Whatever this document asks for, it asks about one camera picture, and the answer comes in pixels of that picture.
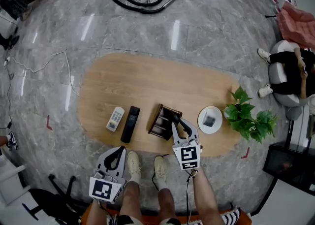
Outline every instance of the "potted plant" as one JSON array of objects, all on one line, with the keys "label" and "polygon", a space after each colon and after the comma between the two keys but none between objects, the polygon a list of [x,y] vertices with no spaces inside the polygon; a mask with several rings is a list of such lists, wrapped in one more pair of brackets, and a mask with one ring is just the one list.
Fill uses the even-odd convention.
[{"label": "potted plant", "polygon": [[261,143],[267,134],[274,136],[273,128],[277,121],[276,115],[273,115],[270,110],[263,110],[254,119],[251,110],[255,106],[246,103],[252,99],[248,97],[246,91],[240,86],[235,93],[229,92],[236,100],[236,104],[227,104],[224,116],[232,126],[232,129],[238,131],[246,140],[249,140],[251,137],[258,143]]}]

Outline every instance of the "pink blanket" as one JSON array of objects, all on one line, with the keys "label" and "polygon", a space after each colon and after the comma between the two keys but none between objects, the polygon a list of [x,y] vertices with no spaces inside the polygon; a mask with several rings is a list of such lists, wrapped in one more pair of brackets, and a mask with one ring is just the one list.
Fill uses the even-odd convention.
[{"label": "pink blanket", "polygon": [[286,2],[277,20],[285,40],[296,42],[301,48],[315,49],[315,18],[312,14],[295,9]]}]

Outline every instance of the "person's hand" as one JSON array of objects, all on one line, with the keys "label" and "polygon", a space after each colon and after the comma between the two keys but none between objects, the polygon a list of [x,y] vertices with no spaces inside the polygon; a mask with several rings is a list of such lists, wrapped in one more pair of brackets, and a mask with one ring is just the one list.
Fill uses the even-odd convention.
[{"label": "person's hand", "polygon": [[306,78],[307,78],[307,72],[305,73],[303,71],[303,69],[301,69],[301,78],[302,78],[302,80],[306,80]]},{"label": "person's hand", "polygon": [[302,59],[297,60],[297,65],[299,66],[300,70],[302,70],[303,66],[306,66]]}]

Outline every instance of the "white remote control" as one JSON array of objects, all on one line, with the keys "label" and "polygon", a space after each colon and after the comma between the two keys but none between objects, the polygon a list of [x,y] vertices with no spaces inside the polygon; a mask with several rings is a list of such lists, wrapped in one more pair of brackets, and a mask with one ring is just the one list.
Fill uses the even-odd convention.
[{"label": "white remote control", "polygon": [[120,122],[120,120],[122,119],[123,115],[124,115],[124,109],[121,107],[116,107],[114,109],[113,114],[111,115],[106,128],[108,128],[111,131],[115,131],[117,129],[117,126]]}]

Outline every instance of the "power plug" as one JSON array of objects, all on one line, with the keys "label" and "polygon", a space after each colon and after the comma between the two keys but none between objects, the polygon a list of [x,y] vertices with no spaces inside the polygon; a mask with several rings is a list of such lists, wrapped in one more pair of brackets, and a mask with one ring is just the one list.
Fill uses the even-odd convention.
[{"label": "power plug", "polygon": [[10,61],[10,56],[9,57],[7,57],[6,59],[5,59],[5,61],[4,61],[4,63],[3,63],[3,66],[6,66],[7,65],[7,63]]}]

